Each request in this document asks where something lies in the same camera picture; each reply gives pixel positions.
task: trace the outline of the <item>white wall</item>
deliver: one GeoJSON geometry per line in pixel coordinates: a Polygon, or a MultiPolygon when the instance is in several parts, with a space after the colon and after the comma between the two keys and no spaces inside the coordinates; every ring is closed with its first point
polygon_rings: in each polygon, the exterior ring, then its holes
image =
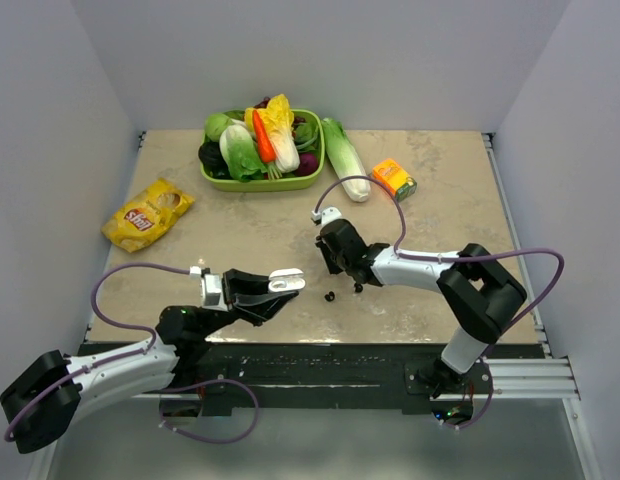
{"type": "MultiPolygon", "coordinates": [[[[0,393],[81,340],[134,142],[70,3],[0,0],[0,393]]],[[[0,406],[0,478],[24,478],[6,426],[0,406]]]]}
{"type": "MultiPolygon", "coordinates": [[[[572,1],[495,142],[522,243],[566,256],[541,312],[620,479],[620,0],[572,1]]],[[[530,264],[539,291],[554,266],[530,264]]]]}
{"type": "Polygon", "coordinates": [[[568,0],[72,0],[143,128],[284,92],[349,128],[494,131],[568,0]]]}

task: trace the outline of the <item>yellow chip bag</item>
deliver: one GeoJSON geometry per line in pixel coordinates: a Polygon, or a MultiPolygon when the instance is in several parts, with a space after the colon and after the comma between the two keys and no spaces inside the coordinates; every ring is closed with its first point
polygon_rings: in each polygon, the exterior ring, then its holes
{"type": "Polygon", "coordinates": [[[193,203],[194,198],[160,178],[117,210],[101,231],[115,245],[136,252],[161,238],[193,203]]]}

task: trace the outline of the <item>red logo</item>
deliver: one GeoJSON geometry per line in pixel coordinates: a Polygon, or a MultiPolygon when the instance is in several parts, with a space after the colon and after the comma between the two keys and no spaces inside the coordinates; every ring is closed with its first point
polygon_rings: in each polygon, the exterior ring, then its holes
{"type": "Polygon", "coordinates": [[[133,224],[140,232],[145,232],[146,230],[154,226],[154,223],[148,220],[146,214],[136,208],[128,210],[128,212],[123,218],[133,224]]]}

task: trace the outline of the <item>carrot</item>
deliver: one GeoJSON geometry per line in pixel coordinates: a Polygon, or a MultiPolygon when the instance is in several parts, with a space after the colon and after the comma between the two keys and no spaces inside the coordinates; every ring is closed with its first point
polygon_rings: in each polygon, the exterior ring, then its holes
{"type": "Polygon", "coordinates": [[[263,125],[263,121],[256,108],[252,111],[252,126],[254,127],[254,133],[257,135],[257,151],[261,161],[263,163],[274,162],[277,159],[277,152],[274,151],[274,147],[270,143],[266,127],[263,125]]]}

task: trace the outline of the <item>table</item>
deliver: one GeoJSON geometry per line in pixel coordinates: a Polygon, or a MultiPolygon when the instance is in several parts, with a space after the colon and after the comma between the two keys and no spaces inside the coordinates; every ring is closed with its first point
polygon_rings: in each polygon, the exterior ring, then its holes
{"type": "MultiPolygon", "coordinates": [[[[368,169],[392,157],[417,180],[417,193],[402,202],[408,235],[403,248],[460,250],[480,243],[490,252],[513,248],[498,188],[483,139],[478,132],[350,131],[350,139],[368,169]]],[[[274,319],[254,328],[236,322],[211,337],[215,341],[251,342],[421,342],[445,343],[457,320],[441,295],[407,287],[364,287],[354,293],[345,274],[330,276],[314,246],[318,228],[310,220],[319,195],[336,176],[327,163],[306,190],[279,193],[225,193],[201,176],[199,130],[147,132],[128,197],[164,177],[193,195],[195,204],[159,241],[129,254],[113,246],[108,267],[129,261],[188,268],[202,265],[222,273],[237,268],[269,274],[297,267],[307,287],[274,319]],[[336,300],[328,303],[329,290],[336,300]]],[[[355,204],[342,188],[324,205],[337,206],[368,243],[393,243],[400,231],[391,201],[374,188],[367,202],[355,204]]],[[[517,261],[503,264],[517,278],[517,261]]],[[[99,302],[119,321],[155,326],[168,305],[198,305],[198,282],[187,276],[148,269],[122,271],[106,281],[99,302]]],[[[120,330],[96,319],[90,341],[136,341],[143,332],[120,330]]],[[[503,338],[536,343],[531,316],[503,338]]]]}

